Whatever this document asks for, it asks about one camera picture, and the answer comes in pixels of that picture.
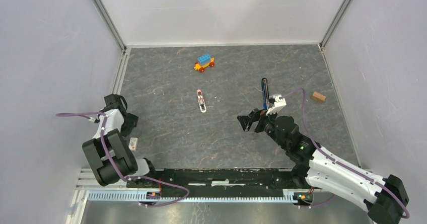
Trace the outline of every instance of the blue block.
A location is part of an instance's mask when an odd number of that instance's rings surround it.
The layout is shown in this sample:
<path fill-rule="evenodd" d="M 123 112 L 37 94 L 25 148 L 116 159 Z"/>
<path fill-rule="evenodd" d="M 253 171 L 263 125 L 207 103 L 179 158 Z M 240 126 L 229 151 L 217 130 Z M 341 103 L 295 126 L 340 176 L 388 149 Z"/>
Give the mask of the blue block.
<path fill-rule="evenodd" d="M 201 57 L 197 58 L 197 61 L 199 61 L 200 65 L 206 64 L 210 62 L 210 55 L 209 54 L 202 55 Z"/>

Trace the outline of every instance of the marble surface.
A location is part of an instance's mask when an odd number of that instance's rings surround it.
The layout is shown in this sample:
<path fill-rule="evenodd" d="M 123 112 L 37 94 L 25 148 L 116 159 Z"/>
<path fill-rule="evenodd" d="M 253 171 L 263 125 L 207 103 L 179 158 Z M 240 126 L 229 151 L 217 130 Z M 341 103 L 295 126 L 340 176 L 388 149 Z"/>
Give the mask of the marble surface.
<path fill-rule="evenodd" d="M 215 66 L 200 73 L 196 59 L 209 53 Z M 309 128 L 316 140 L 357 164 L 331 78 L 317 45 L 215 46 L 132 49 L 121 94 L 139 116 L 137 158 L 156 168 L 291 168 L 294 163 L 265 133 L 243 132 L 237 115 L 262 108 L 261 78 L 270 94 L 307 90 Z M 201 113 L 201 89 L 207 112 Z M 310 99 L 318 91 L 321 104 Z M 280 115 L 302 127 L 302 94 L 286 99 Z"/>

